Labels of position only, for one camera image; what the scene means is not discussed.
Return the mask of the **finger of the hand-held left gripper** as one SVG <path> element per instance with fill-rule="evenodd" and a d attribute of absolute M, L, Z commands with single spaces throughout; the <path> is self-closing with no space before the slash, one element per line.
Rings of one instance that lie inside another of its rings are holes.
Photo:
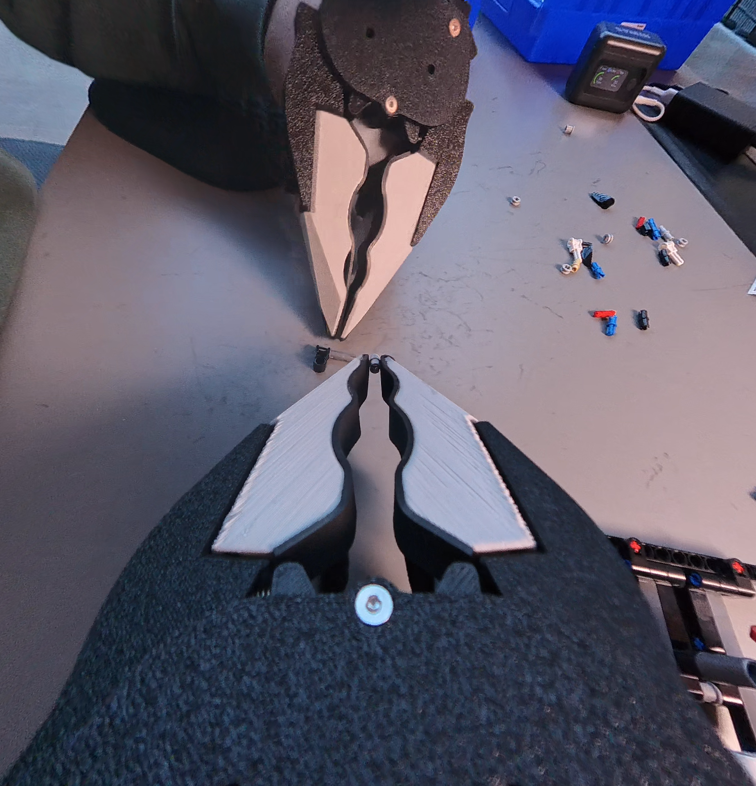
<path fill-rule="evenodd" d="M 366 273 L 345 320 L 348 337 L 374 304 L 412 250 L 412 240 L 436 165 L 420 152 L 389 160 L 383 174 L 383 221 L 366 248 Z"/>
<path fill-rule="evenodd" d="M 317 298 L 332 337 L 347 298 L 345 265 L 354 249 L 350 212 L 367 171 L 367 150 L 350 122 L 316 111 L 312 193 L 301 219 Z"/>

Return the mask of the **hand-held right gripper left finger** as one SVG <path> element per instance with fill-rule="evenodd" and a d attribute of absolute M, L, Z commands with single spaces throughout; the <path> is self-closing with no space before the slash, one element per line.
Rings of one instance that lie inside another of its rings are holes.
<path fill-rule="evenodd" d="M 274 419 L 271 434 L 212 543 L 242 556 L 347 554 L 355 532 L 347 461 L 361 436 L 370 359 L 356 357 Z"/>

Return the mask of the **dark flat panel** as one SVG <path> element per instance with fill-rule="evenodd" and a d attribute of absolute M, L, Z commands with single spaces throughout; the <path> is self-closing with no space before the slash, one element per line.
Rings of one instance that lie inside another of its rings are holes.
<path fill-rule="evenodd" d="M 659 123 L 646 129 L 756 258 L 756 163 L 744 154 L 726 162 Z"/>

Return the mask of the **blue storage bin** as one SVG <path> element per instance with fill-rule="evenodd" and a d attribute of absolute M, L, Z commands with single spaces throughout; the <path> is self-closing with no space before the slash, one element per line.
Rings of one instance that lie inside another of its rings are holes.
<path fill-rule="evenodd" d="M 680 67 L 732 1 L 483 1 L 481 13 L 529 62 L 574 64 L 602 22 L 666 45 L 661 68 Z"/>

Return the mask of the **small black device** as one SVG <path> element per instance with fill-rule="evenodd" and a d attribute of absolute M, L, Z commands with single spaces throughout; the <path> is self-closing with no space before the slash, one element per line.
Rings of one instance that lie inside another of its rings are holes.
<path fill-rule="evenodd" d="M 581 50 L 563 96 L 571 104 L 625 113 L 665 54 L 657 34 L 601 22 Z"/>

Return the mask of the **white lego truck model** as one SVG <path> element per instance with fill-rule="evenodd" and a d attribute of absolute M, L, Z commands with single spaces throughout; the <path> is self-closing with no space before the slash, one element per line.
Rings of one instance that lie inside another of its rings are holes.
<path fill-rule="evenodd" d="M 609 540 L 668 638 L 687 693 L 756 781 L 756 566 Z"/>

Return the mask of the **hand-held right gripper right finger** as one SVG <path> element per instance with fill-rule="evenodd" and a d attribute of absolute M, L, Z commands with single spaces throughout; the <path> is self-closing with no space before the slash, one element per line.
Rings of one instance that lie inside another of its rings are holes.
<path fill-rule="evenodd" d="M 535 549 L 476 419 L 389 355 L 380 363 L 399 512 L 467 556 Z"/>

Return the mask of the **black power adapter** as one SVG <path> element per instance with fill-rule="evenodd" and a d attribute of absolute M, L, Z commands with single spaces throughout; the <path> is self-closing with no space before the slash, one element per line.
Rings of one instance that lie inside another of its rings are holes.
<path fill-rule="evenodd" d="M 756 108 L 704 83 L 679 90 L 667 103 L 661 124 L 723 161 L 756 147 Z"/>

